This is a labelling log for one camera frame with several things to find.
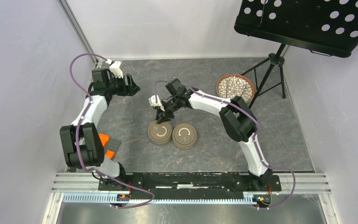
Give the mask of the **brown lid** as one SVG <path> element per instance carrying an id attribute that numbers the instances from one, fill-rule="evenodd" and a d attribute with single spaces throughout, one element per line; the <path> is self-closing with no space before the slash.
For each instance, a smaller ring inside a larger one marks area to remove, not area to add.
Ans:
<path id="1" fill-rule="evenodd" d="M 163 122 L 161 124 L 157 124 L 156 121 L 153 121 L 147 130 L 148 136 L 150 135 L 157 135 L 157 136 L 164 136 L 164 135 L 172 135 L 172 126 L 168 122 Z"/>
<path id="2" fill-rule="evenodd" d="M 192 139 L 197 139 L 197 132 L 195 128 L 187 123 L 177 125 L 172 132 L 172 139 L 173 138 L 184 138 L 190 137 Z"/>

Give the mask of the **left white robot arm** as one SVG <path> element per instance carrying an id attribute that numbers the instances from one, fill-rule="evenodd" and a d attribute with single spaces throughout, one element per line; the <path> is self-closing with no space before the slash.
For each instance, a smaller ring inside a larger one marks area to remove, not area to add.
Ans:
<path id="1" fill-rule="evenodd" d="M 94 69 L 92 82 L 87 91 L 84 106 L 78 117 L 59 133 L 66 165 L 97 173 L 110 179 L 116 190 L 123 190 L 128 178 L 123 165 L 106 155 L 97 125 L 113 96 L 134 96 L 140 87 L 131 74 L 119 76 L 109 69 Z"/>

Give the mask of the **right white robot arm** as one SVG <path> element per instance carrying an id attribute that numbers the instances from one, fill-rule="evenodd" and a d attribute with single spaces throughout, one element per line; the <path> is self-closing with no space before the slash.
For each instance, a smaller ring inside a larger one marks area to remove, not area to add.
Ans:
<path id="1" fill-rule="evenodd" d="M 183 85 L 177 78 L 166 82 L 170 97 L 161 100 L 157 93 L 149 98 L 149 104 L 156 109 L 156 121 L 162 123 L 174 119 L 174 113 L 181 108 L 201 110 L 220 117 L 227 135 L 236 141 L 247 160 L 251 186 L 263 190 L 273 175 L 266 161 L 259 141 L 260 124 L 244 99 L 220 98 L 199 89 Z"/>

